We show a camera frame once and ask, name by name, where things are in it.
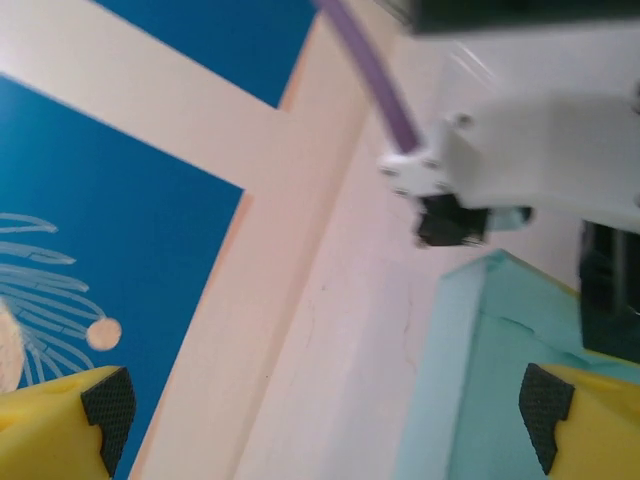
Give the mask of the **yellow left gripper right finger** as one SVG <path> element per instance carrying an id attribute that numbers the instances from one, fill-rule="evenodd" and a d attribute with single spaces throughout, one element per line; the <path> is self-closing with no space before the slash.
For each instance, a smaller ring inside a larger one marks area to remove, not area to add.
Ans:
<path id="1" fill-rule="evenodd" d="M 520 387 L 519 410 L 547 477 L 639 477 L 637 384 L 531 363 Z"/>

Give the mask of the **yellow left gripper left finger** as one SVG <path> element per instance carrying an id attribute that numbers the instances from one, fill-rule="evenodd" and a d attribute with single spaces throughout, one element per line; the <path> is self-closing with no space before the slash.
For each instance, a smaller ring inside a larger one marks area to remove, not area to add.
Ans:
<path id="1" fill-rule="evenodd" d="M 1 395 L 3 479 L 113 479 L 136 413 L 129 370 L 105 366 Z"/>

